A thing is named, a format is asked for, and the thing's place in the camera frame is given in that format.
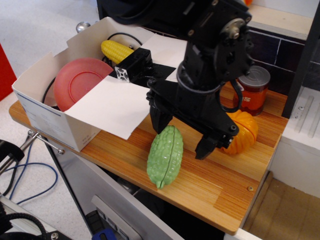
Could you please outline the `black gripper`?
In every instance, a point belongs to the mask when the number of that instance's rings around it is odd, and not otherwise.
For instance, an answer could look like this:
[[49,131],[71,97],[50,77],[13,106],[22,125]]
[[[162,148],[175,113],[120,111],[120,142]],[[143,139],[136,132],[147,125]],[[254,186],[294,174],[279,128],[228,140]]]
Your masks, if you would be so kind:
[[215,148],[228,148],[239,128],[222,109],[215,93],[199,94],[177,82],[149,79],[149,114],[153,129],[160,134],[173,119],[184,122],[203,134],[195,158],[204,160]]

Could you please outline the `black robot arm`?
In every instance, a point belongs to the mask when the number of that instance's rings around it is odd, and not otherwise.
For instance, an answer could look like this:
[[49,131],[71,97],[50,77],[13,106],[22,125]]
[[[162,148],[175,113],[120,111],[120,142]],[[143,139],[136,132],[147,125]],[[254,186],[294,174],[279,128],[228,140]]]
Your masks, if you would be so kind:
[[215,148],[227,148],[239,128],[228,116],[237,107],[221,104],[230,82],[239,97],[238,77],[254,64],[248,22],[252,16],[240,0],[108,0],[106,13],[123,25],[138,25],[186,40],[177,81],[148,80],[147,99],[158,133],[177,118],[202,134],[195,152],[205,159]]

